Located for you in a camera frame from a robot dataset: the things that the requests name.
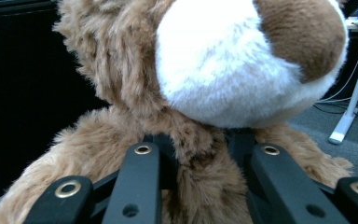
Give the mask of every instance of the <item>teddy bear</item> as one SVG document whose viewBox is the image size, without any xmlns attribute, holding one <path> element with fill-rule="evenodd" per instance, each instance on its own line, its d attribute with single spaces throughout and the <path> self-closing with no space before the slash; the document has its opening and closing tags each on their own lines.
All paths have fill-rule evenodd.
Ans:
<svg viewBox="0 0 358 224">
<path fill-rule="evenodd" d="M 285 122 L 334 84 L 347 30 L 336 0 L 61 0 L 54 30 L 78 72 L 110 106 L 58 133 L 0 201 L 0 223 L 22 223 L 55 180 L 95 182 L 129 146 L 167 134 L 177 188 L 163 223 L 252 223 L 246 180 L 225 131 L 249 128 L 284 147 L 306 174 L 334 187 L 351 163 L 324 154 Z"/>
</svg>

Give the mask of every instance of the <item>plush fabric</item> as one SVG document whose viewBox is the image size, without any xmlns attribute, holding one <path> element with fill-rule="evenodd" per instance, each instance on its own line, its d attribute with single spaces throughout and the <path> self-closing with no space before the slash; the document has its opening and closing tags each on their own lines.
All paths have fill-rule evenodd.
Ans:
<svg viewBox="0 0 358 224">
<path fill-rule="evenodd" d="M 26 168 L 2 198 L 0 223 L 21 223 L 38 196 L 60 177 L 85 175 L 97 181 L 113 173 L 119 169 L 126 149 L 142 141 L 145 134 L 168 134 L 180 164 L 176 177 L 178 188 L 164 190 L 162 194 L 163 223 L 252 222 L 245 203 L 246 181 L 227 153 L 225 130 L 221 127 L 254 126 L 258 142 L 285 147 L 311 178 L 330 187 L 334 187 L 339 178 L 350 175 L 348 168 L 351 164 L 348 161 L 325 155 L 309 137 L 292 130 L 283 122 L 320 97 L 333 84 L 336 71 L 343 63 L 347 38 L 345 27 L 340 23 L 342 17 L 337 10 L 337 3 L 325 1 L 324 4 L 304 5 L 329 7 L 323 10 L 323 16 L 331 19 L 332 24 L 338 28 L 328 33 L 327 37 L 342 38 L 328 57 L 324 52 L 318 54 L 317 57 L 325 59 L 325 66 L 320 70 L 322 74 L 307 77 L 307 66 L 303 67 L 302 64 L 312 62 L 313 59 L 307 57 L 313 56 L 300 53 L 306 60 L 295 57 L 298 59 L 295 62 L 291 62 L 286 54 L 282 56 L 274 48 L 273 35 L 263 30 L 263 27 L 267 27 L 263 21 L 267 20 L 265 18 L 268 15 L 261 12 L 268 11 L 268 7 L 258 8 L 261 1 L 258 1 L 259 4 L 255 2 L 194 0 L 190 4 L 188 0 L 61 1 L 61 20 L 55 30 L 65 36 L 68 50 L 76 54 L 80 63 L 78 71 L 95 85 L 97 95 L 111 105 L 86 114 L 75 127 L 67 128 L 56 136 L 51 149 Z M 215 14 L 219 12 L 219 4 L 222 7 L 221 13 L 227 18 Z M 187 7 L 188 14 L 180 6 Z M 213 6 L 211 11 L 208 11 L 209 6 Z M 198 21 L 197 14 L 198 17 L 205 15 L 214 24 L 203 18 Z M 195 25 L 188 27 L 192 21 Z M 193 35 L 170 34 L 181 29 L 198 31 L 198 28 L 205 28 L 203 25 L 220 32 L 210 33 L 211 36 L 200 35 L 204 39 L 197 40 L 197 44 L 193 45 L 189 45 Z M 175 38 L 173 43 L 170 43 L 170 35 Z M 227 43 L 213 47 L 213 54 L 210 55 L 213 63 L 210 66 L 200 63 L 200 60 L 210 60 L 205 55 L 198 56 L 204 53 L 202 51 L 205 48 L 214 46 L 211 43 L 216 40 Z M 238 45 L 232 45 L 231 41 L 237 40 Z M 330 48 L 330 44 L 322 41 L 318 46 Z M 300 42 L 299 45 L 309 48 L 306 43 Z M 195 61 L 188 60 L 185 54 L 171 55 L 170 49 L 188 50 L 187 56 Z M 184 61 L 175 62 L 176 57 Z M 197 66 L 194 63 L 206 66 L 195 69 Z M 238 63 L 240 68 L 224 68 L 225 63 Z M 238 78 L 237 82 L 235 76 L 240 76 L 244 67 L 250 74 L 245 75 L 252 80 L 251 83 L 247 83 L 246 78 L 241 81 Z M 220 78 L 220 81 L 213 82 L 211 78 Z M 208 83 L 205 85 L 207 89 L 211 85 L 214 87 L 203 92 L 200 86 L 191 85 L 197 82 L 203 85 Z M 181 92 L 186 91 L 186 88 L 192 89 L 185 97 L 194 93 L 194 100 L 202 104 L 213 103 L 208 101 L 209 94 L 214 94 L 211 90 L 221 88 L 225 89 L 221 91 L 224 92 L 235 88 L 231 95 L 241 95 L 243 104 L 253 108 L 242 111 L 242 119 L 245 121 L 241 120 L 240 111 L 236 114 L 221 112 L 221 116 L 235 118 L 228 118 L 231 120 L 228 125 L 225 122 L 214 124 L 208 120 L 191 118 L 182 112 L 183 106 L 177 107 L 175 104 L 176 100 L 181 100 L 178 99 L 180 97 L 170 95 L 175 88 Z M 263 92 L 269 89 L 271 91 L 268 94 Z M 188 99 L 185 101 L 187 105 L 184 105 L 190 109 L 197 103 L 189 102 Z M 227 112 L 232 106 L 235 110 L 243 109 L 235 108 L 235 105 L 225 100 L 213 106 L 221 106 Z M 207 114 L 208 111 L 201 107 L 198 112 Z"/>
</svg>

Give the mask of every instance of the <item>white table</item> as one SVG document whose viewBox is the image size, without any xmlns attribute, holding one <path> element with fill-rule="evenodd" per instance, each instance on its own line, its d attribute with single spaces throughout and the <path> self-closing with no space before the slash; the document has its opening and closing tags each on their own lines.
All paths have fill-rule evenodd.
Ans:
<svg viewBox="0 0 358 224">
<path fill-rule="evenodd" d="M 352 23 L 353 20 L 347 20 L 347 27 L 351 32 L 358 32 L 358 26 Z M 358 78 L 356 81 L 356 86 L 353 90 L 353 94 L 351 96 L 350 104 L 348 105 L 347 110 L 342 115 L 341 120 L 338 122 L 336 128 L 333 133 L 329 137 L 329 142 L 332 144 L 339 145 L 345 138 L 345 135 L 348 129 L 351 127 L 353 119 L 355 118 L 355 113 L 357 113 L 358 109 L 356 108 L 358 102 Z"/>
</svg>

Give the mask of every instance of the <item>black plastic bracket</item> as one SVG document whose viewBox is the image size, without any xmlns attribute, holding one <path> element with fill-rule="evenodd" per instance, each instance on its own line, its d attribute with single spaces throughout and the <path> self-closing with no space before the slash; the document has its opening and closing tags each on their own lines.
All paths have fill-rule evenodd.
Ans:
<svg viewBox="0 0 358 224">
<path fill-rule="evenodd" d="M 358 177 L 331 189 L 310 180 L 282 147 L 255 145 L 247 130 L 229 130 L 226 138 L 247 179 L 254 223 L 358 223 Z M 52 183 L 24 223 L 159 223 L 160 191 L 176 187 L 178 164 L 169 136 L 144 141 L 128 149 L 119 171 L 93 185 L 84 176 Z"/>
</svg>

